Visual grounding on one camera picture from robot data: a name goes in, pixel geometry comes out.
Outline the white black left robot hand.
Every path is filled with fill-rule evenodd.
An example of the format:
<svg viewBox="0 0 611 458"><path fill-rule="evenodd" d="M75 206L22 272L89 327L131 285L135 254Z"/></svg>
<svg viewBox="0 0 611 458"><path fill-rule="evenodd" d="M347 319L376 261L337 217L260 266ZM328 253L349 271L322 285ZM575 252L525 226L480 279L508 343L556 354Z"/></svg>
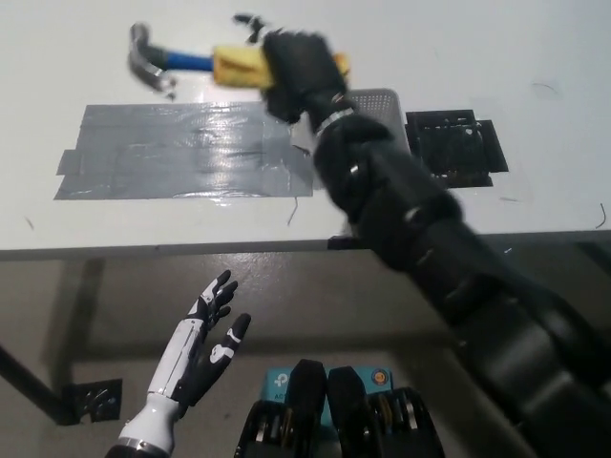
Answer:
<svg viewBox="0 0 611 458"><path fill-rule="evenodd" d="M251 323L242 313L211 350L204 348L208 333L229 315L229 302L238 283L229 270L213 279L177 325L159 360L148 391L179 406L179 416L195 406L230 365Z"/></svg>

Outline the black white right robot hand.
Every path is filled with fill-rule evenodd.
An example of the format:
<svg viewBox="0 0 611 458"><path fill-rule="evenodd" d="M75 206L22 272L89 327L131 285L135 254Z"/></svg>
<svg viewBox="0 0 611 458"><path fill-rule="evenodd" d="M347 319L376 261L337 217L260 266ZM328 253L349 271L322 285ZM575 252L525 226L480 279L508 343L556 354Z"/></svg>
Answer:
<svg viewBox="0 0 611 458"><path fill-rule="evenodd" d="M233 20L251 30L248 43L262 45L273 77L272 87L263 92L271 115L295 124L302 114L307 114L310 129L317 132L341 113L355 111L346 80L322 35L270 29L259 15L252 13L236 13Z"/></svg>

